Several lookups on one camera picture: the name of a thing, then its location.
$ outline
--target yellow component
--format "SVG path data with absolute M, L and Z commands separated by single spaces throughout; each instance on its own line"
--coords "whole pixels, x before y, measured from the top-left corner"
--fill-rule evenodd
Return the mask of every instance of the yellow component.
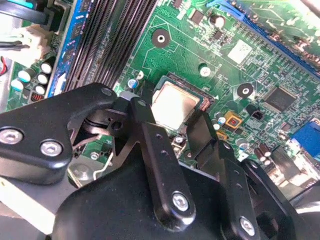
M 224 117 L 226 119 L 225 124 L 233 129 L 237 129 L 243 122 L 241 117 L 233 111 L 228 111 Z
M 216 134 L 218 135 L 219 140 L 226 141 L 228 138 L 227 135 L 221 130 L 218 130 Z

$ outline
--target black plastic bracket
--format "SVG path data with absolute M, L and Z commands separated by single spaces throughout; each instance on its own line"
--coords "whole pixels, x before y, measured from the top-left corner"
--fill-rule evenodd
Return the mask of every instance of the black plastic bracket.
M 17 144 L 0 142 L 0 176 L 41 185 L 59 182 L 72 160 L 72 145 L 85 118 L 111 108 L 116 99 L 112 90 L 96 83 L 1 114 L 0 133 L 14 129 L 23 139 Z M 57 156 L 41 151 L 42 144 L 51 141 L 62 148 Z

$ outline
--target small black component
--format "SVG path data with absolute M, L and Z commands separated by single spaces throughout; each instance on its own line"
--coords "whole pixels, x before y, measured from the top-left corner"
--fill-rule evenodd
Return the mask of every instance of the small black component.
M 91 0 L 83 0 L 80 8 L 80 12 L 88 11 L 90 7 Z
M 285 123 L 285 125 L 281 128 L 282 131 L 288 132 L 291 129 L 291 125 L 289 123 Z
M 79 22 L 73 27 L 71 39 L 75 39 L 76 37 L 78 37 L 80 35 L 81 30 L 82 30 L 82 26 L 83 26 L 83 23 Z
M 67 63 L 68 61 L 70 61 L 71 58 L 74 56 L 74 53 L 75 53 L 74 48 L 67 50 L 63 56 L 63 63 Z
M 60 23 L 64 17 L 65 10 L 62 6 L 53 5 L 50 8 L 45 8 L 43 11 L 48 16 L 47 25 L 41 25 L 41 27 L 49 32 L 58 32 Z
M 258 111 L 258 108 L 250 104 L 245 108 L 245 110 L 248 112 L 250 116 L 252 116 L 256 111 Z
M 237 89 L 238 96 L 242 99 L 247 99 L 254 93 L 254 86 L 250 83 L 242 84 Z
M 240 128 L 238 128 L 237 130 L 235 130 L 235 134 L 237 135 L 241 135 L 244 131 Z
M 261 121 L 264 118 L 264 114 L 258 110 L 252 114 L 252 117 Z
M 152 35 L 152 43 L 157 48 L 165 48 L 171 41 L 170 34 L 167 30 L 159 28 Z
M 283 113 L 297 98 L 281 87 L 273 89 L 265 98 L 265 102 L 277 112 Z
M 202 19 L 204 18 L 204 14 L 198 10 L 196 10 L 193 14 L 193 16 L 191 17 L 191 21 L 194 22 L 195 24 L 199 25 L 202 21 Z
M 223 33 L 221 31 L 217 31 L 213 37 L 215 40 L 219 40 L 222 37 L 222 35 Z
M 183 3 L 183 0 L 175 0 L 173 1 L 173 6 L 178 9 L 181 7 L 181 4 Z

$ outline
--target black chip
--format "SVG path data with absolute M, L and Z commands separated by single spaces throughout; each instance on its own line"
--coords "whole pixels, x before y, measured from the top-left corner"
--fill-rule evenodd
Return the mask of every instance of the black chip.
M 222 37 L 223 33 L 220 32 L 220 31 L 217 31 L 215 34 L 214 34 L 214 39 L 215 40 L 219 40 L 221 37 Z
M 288 132 L 291 129 L 291 125 L 289 123 L 285 123 L 285 125 L 282 127 L 282 131 Z
M 73 27 L 71 39 L 75 39 L 76 37 L 78 37 L 80 35 L 81 30 L 82 30 L 82 26 L 83 26 L 83 23 L 79 22 Z
M 80 12 L 86 12 L 89 9 L 91 0 L 83 0 L 80 8 Z
M 191 18 L 191 21 L 194 22 L 195 24 L 199 25 L 204 18 L 205 15 L 201 13 L 200 11 L 196 10 Z
M 267 96 L 265 102 L 280 113 L 283 113 L 295 102 L 296 99 L 297 98 L 292 96 L 289 92 L 277 87 Z
M 235 134 L 237 135 L 241 135 L 244 131 L 240 128 L 238 128 L 237 130 L 235 130 Z
M 64 56 L 63 56 L 63 63 L 65 64 L 66 62 L 70 61 L 71 58 L 74 56 L 75 53 L 75 49 L 69 49 L 68 51 L 65 52 Z
M 174 3 L 173 3 L 173 6 L 178 9 L 181 7 L 181 4 L 182 4 L 183 0 L 175 0 Z

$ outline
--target wire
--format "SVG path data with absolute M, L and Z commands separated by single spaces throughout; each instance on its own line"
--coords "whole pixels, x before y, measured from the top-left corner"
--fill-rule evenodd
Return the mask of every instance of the wire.
M 93 173 L 93 180 L 97 180 L 97 175 L 100 173 L 103 173 L 105 170 L 107 170 L 109 164 L 111 163 L 111 160 L 114 158 L 114 152 L 112 152 L 106 161 L 104 167 L 101 170 L 97 170 Z
M 0 72 L 0 77 L 5 75 L 8 72 L 8 66 L 3 56 L 1 57 L 1 62 L 3 64 L 3 67 L 2 67 L 2 71 Z
M 20 51 L 22 49 L 29 49 L 28 45 L 18 45 L 18 46 L 0 46 L 0 51 Z

